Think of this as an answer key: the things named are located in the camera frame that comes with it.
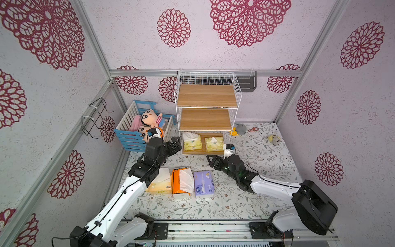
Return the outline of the green tissue pack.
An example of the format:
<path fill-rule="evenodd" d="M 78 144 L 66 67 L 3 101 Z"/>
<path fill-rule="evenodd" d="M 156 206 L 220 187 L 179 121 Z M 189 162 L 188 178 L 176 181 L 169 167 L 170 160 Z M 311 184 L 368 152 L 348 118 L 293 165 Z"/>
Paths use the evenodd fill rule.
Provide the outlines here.
<path fill-rule="evenodd" d="M 197 133 L 184 132 L 183 134 L 184 150 L 201 150 L 203 148 L 201 136 Z"/>
<path fill-rule="evenodd" d="M 205 147 L 207 152 L 224 151 L 224 140 L 222 136 L 206 137 Z"/>

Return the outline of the purple tissue pack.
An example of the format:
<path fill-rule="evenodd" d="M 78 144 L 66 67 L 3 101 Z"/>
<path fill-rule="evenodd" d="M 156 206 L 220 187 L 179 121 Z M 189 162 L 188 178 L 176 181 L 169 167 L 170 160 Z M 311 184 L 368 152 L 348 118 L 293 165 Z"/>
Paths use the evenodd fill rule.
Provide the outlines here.
<path fill-rule="evenodd" d="M 194 192 L 197 199 L 213 198 L 215 186 L 211 171 L 196 171 L 194 176 Z"/>

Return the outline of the orange tissue pack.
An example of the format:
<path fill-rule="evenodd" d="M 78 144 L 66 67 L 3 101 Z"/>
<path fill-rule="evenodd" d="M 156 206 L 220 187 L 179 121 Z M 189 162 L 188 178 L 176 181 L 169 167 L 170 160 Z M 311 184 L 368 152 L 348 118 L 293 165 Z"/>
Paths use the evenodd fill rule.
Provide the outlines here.
<path fill-rule="evenodd" d="M 174 199 L 191 198 L 194 193 L 194 178 L 190 168 L 172 171 L 172 196 Z"/>

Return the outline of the yellow tissue pack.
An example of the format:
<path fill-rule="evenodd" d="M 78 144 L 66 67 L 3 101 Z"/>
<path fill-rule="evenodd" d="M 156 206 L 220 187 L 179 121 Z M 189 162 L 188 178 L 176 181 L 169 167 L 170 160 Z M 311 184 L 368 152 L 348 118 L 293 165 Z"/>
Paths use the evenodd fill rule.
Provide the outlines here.
<path fill-rule="evenodd" d="M 146 192 L 152 195 L 172 194 L 172 175 L 169 168 L 160 168 L 158 176 L 147 187 Z"/>

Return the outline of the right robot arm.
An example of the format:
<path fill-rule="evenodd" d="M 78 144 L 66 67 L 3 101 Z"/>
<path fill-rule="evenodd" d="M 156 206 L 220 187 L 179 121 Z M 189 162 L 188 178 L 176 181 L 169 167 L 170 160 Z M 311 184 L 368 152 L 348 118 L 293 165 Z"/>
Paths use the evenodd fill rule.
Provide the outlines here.
<path fill-rule="evenodd" d="M 274 211 L 266 221 L 270 233 L 284 233 L 297 229 L 308 229 L 324 236 L 332 233 L 330 226 L 338 212 L 337 205 L 313 181 L 289 183 L 261 176 L 247 170 L 239 156 L 226 158 L 207 155 L 211 168 L 231 177 L 242 191 L 267 195 L 288 203 L 293 207 L 286 211 Z"/>

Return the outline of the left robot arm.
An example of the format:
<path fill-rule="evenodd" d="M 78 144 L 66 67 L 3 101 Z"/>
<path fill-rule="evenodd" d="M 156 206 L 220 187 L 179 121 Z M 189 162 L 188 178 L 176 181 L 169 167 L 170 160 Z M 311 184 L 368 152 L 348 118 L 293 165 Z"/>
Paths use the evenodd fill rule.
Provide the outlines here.
<path fill-rule="evenodd" d="M 129 223 L 119 223 L 151 182 L 158 176 L 166 159 L 181 151 L 180 138 L 165 142 L 152 138 L 145 152 L 132 166 L 124 183 L 101 212 L 85 227 L 76 226 L 70 233 L 72 247 L 125 247 L 131 241 L 148 238 L 153 232 L 153 218 L 139 213 Z"/>

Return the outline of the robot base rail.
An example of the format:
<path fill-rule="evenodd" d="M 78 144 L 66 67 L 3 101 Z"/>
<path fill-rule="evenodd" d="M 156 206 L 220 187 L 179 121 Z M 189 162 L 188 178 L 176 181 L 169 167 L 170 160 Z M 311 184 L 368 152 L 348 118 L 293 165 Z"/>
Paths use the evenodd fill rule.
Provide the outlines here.
<path fill-rule="evenodd" d="M 154 235 L 129 247 L 341 247 L 336 233 L 291 230 L 271 236 L 264 220 L 157 220 Z"/>

